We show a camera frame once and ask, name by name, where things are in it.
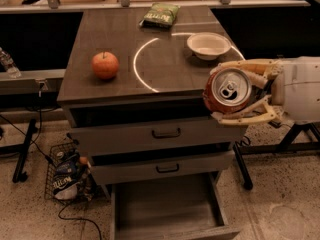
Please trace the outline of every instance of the cabinet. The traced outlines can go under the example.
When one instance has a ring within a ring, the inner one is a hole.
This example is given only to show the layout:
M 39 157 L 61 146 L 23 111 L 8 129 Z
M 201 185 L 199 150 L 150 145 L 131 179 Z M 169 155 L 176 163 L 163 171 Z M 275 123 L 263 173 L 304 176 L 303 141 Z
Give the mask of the cabinet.
M 237 231 L 227 226 L 215 184 L 233 159 L 232 144 L 246 129 L 218 125 L 202 92 L 213 67 L 240 55 L 233 48 L 208 62 L 187 48 L 186 40 L 195 32 L 227 36 L 205 6 L 181 7 L 170 30 L 140 28 L 147 11 L 84 11 L 58 102 L 80 154 L 88 157 L 95 181 L 111 198 L 114 239 L 158 239 L 163 234 L 170 239 L 231 239 Z M 118 75 L 110 81 L 97 79 L 90 67 L 92 56 L 102 50 L 120 61 Z M 150 210 L 150 204 L 162 211 Z M 188 230 L 197 220 L 192 214 L 201 211 L 206 211 L 202 219 L 207 223 Z M 176 219 L 184 215 L 189 222 L 179 224 Z M 167 227 L 171 216 L 179 227 Z

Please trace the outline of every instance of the drawer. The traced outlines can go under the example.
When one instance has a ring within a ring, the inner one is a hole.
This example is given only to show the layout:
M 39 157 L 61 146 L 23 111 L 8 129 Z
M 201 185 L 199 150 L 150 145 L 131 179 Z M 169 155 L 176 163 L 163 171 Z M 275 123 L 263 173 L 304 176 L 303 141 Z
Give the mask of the drawer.
M 212 174 L 112 185 L 111 240 L 233 239 Z
M 201 117 L 183 120 L 73 128 L 80 153 L 105 155 L 240 140 L 245 127 L 226 127 Z
M 92 166 L 91 173 L 98 185 L 132 182 L 147 179 L 166 178 L 173 176 L 189 175 L 203 172 L 221 171 L 227 169 L 234 157 L 233 151 L 201 154 L 203 149 L 210 146 L 195 148 L 194 153 L 186 155 L 184 150 L 177 151 L 174 157 L 165 159 L 152 159 L 130 163 L 117 163 L 103 166 Z

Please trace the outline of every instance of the concrete floor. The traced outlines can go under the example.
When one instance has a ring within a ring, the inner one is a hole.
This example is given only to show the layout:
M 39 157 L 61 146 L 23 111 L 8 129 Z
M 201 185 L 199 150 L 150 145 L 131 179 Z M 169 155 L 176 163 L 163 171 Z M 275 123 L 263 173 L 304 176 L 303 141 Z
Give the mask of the concrete floor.
M 36 112 L 5 112 L 1 115 L 24 132 L 30 118 L 36 118 L 39 127 Z M 23 141 L 23 135 L 2 118 L 0 125 L 5 131 L 0 146 Z M 287 125 L 279 129 L 259 125 L 250 127 L 246 136 L 252 145 L 276 144 L 288 129 Z M 37 144 L 49 154 L 52 146 L 69 143 L 66 137 L 69 130 L 60 110 L 43 113 Z M 297 138 L 297 141 L 306 140 L 305 133 Z M 0 240 L 99 239 L 92 223 L 58 218 L 64 206 L 45 198 L 47 161 L 35 145 L 29 151 L 25 164 L 28 179 L 23 183 L 12 182 L 17 157 L 0 159 Z M 319 152 L 253 155 L 244 159 L 254 183 L 251 191 L 243 188 L 235 160 L 222 172 L 217 185 L 229 224 L 241 229 L 234 239 L 320 239 Z M 62 216 L 91 219 L 99 226 L 103 239 L 109 239 L 111 207 L 103 196 L 88 203 L 70 205 Z

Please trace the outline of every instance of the plastic bottle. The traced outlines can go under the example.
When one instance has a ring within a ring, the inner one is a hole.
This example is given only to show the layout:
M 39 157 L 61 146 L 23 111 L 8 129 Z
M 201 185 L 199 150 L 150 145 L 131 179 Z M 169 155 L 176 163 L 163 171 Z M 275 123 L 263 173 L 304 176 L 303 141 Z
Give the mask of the plastic bottle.
M 10 54 L 2 50 L 0 47 L 0 62 L 4 69 L 9 74 L 10 78 L 18 78 L 21 76 L 21 72 L 14 63 L 13 59 L 11 58 Z

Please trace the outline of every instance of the apple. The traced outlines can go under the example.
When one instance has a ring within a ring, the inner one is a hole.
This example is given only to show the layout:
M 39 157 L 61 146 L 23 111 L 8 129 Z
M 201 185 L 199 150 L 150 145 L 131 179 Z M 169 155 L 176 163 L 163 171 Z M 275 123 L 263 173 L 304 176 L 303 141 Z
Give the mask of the apple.
M 107 80 L 117 75 L 119 70 L 119 61 L 117 57 L 110 52 L 100 52 L 93 56 L 91 60 L 91 67 L 98 78 Z

